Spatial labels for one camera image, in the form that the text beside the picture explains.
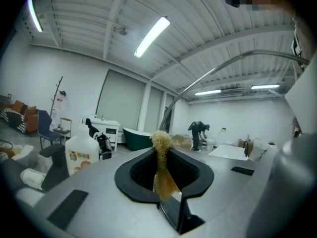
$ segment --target orange cushion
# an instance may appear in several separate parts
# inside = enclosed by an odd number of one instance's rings
[[[35,112],[36,112],[36,106],[27,108],[24,113],[23,121],[27,122],[29,116],[35,115]]]
[[[15,101],[15,103],[14,103],[14,105],[12,107],[12,110],[20,113],[22,108],[23,108],[23,106],[24,106],[23,102]]]

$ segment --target curved metal pipe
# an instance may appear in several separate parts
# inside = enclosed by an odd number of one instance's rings
[[[171,105],[169,105],[162,122],[160,123],[159,129],[163,128],[164,123],[166,122],[166,119],[170,113],[170,111],[172,110],[172,107],[174,106],[174,104],[180,99],[182,98],[187,92],[189,92],[189,90],[191,90],[195,85],[197,85],[199,82],[201,82],[202,80],[204,80],[205,78],[215,74],[216,72],[220,71],[221,69],[227,67],[228,65],[232,64],[233,62],[246,58],[246,57],[250,57],[250,56],[255,56],[255,55],[271,55],[271,56],[276,56],[276,57],[281,57],[281,58],[288,58],[297,62],[300,62],[302,64],[308,65],[309,61],[307,59],[289,54],[289,53],[284,53],[284,52],[278,52],[278,51],[271,51],[271,50],[252,50],[252,51],[247,51],[244,52],[236,57],[233,57],[227,61],[225,61],[224,63],[222,63],[221,65],[218,65],[217,67],[213,68],[212,70],[210,70],[209,72],[207,72],[205,75],[203,75],[202,77],[200,77],[199,79],[197,79],[194,83],[192,83],[190,86],[188,86],[184,91],[182,91],[172,102]]]

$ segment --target bottle label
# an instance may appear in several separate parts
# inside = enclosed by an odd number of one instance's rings
[[[68,150],[66,154],[68,173],[71,176],[83,167],[91,164],[91,156],[87,153],[80,153]]]

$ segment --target blue chair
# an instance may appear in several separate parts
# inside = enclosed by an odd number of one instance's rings
[[[40,136],[41,149],[42,146],[42,138],[47,139],[53,145],[53,141],[59,139],[61,143],[61,134],[50,131],[50,125],[52,122],[52,118],[45,110],[39,110],[38,112],[38,135]]]

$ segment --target clump of yellow fiber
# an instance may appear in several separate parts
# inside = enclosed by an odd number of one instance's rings
[[[158,130],[151,135],[153,146],[158,156],[158,171],[154,177],[154,191],[161,200],[168,200],[179,189],[166,168],[167,151],[171,146],[172,139],[165,131]]]

